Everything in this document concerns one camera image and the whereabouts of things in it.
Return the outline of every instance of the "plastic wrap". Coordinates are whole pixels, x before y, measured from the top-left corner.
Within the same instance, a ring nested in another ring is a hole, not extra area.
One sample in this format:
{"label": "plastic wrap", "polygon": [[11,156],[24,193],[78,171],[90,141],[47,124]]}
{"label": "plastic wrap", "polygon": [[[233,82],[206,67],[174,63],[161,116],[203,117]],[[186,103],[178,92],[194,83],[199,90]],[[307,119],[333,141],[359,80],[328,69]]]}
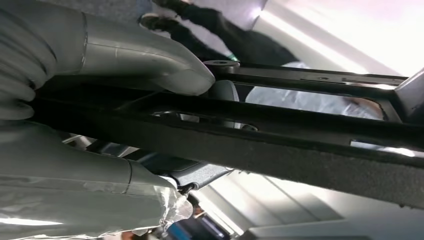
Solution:
{"label": "plastic wrap", "polygon": [[246,102],[325,114],[381,120],[379,114],[365,104],[355,103],[343,96],[322,93],[256,86],[247,96]]}
{"label": "plastic wrap", "polygon": [[0,175],[1,240],[85,240],[169,227],[193,206],[150,184]]}

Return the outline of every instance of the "person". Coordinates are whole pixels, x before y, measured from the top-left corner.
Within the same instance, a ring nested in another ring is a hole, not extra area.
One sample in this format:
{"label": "person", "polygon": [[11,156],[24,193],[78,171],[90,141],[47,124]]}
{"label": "person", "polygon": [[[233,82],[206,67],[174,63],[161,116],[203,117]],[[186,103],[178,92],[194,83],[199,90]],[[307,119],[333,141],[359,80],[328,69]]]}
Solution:
{"label": "person", "polygon": [[[278,42],[262,33],[241,29],[226,19],[220,11],[199,7],[183,0],[152,1],[160,7],[173,10],[183,20],[189,20],[217,35],[242,63],[308,68]],[[138,19],[138,24],[150,30],[170,33],[171,39],[184,45],[203,61],[228,59],[208,47],[194,36],[190,29],[173,18],[147,13]],[[243,95],[240,100],[247,103],[375,120],[383,118],[382,111],[371,101],[261,86],[237,87],[238,94]]]}
{"label": "person", "polygon": [[[176,12],[183,20],[189,20],[217,35],[242,63],[283,66],[299,60],[285,47],[270,37],[252,30],[243,30],[226,19],[220,11],[199,7],[182,0],[152,0],[160,7]],[[211,49],[177,20],[147,13],[138,24],[154,31],[170,33],[171,39],[188,48],[199,59],[227,60],[228,57]]]}

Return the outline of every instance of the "shoe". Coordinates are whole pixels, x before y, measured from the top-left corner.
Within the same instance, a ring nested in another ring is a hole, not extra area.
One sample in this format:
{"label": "shoe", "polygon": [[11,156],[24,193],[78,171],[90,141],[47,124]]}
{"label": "shoe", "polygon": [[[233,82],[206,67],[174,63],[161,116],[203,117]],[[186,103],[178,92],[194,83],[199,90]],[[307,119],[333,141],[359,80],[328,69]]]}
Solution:
{"label": "shoe", "polygon": [[140,16],[137,20],[140,27],[145,27],[149,30],[160,30],[170,32],[175,26],[180,23],[170,17],[159,16],[156,13],[146,13]]}
{"label": "shoe", "polygon": [[178,15],[184,12],[184,9],[190,5],[189,0],[152,0],[156,5],[162,8],[171,9]]}

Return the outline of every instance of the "person's leg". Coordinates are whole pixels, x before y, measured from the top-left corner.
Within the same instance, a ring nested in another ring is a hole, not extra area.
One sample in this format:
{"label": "person's leg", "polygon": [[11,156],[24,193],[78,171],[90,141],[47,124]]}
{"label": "person's leg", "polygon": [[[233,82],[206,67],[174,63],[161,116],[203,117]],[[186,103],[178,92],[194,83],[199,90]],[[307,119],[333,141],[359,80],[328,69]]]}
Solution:
{"label": "person's leg", "polygon": [[170,33],[172,40],[184,45],[202,61],[228,60],[228,57],[208,47],[190,29],[172,18],[148,13],[140,17],[138,22],[150,30],[161,30]]}
{"label": "person's leg", "polygon": [[289,50],[271,38],[259,32],[241,29],[217,10],[198,7],[181,0],[153,2],[175,11],[182,19],[190,20],[217,35],[241,62],[281,66],[298,61]]}
{"label": "person's leg", "polygon": [[188,48],[196,57],[202,61],[208,60],[228,60],[229,58],[223,54],[208,47],[201,40],[199,40],[192,31],[183,25],[174,27],[170,32],[171,39],[179,42]]}

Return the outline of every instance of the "black metal frame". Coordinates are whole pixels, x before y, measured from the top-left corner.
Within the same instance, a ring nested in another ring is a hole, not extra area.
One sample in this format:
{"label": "black metal frame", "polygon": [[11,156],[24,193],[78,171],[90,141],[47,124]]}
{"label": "black metal frame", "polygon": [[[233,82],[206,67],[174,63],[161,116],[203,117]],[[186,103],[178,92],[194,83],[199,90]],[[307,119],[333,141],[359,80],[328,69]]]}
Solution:
{"label": "black metal frame", "polygon": [[[217,80],[236,84],[367,98],[380,104],[387,121],[98,84],[42,94],[31,103],[33,120],[103,141],[424,208],[424,159],[350,146],[360,141],[424,149],[424,126],[405,123],[408,111],[395,90],[345,84],[396,86],[405,78],[251,64],[210,69]],[[259,131],[156,116],[165,112]]]}

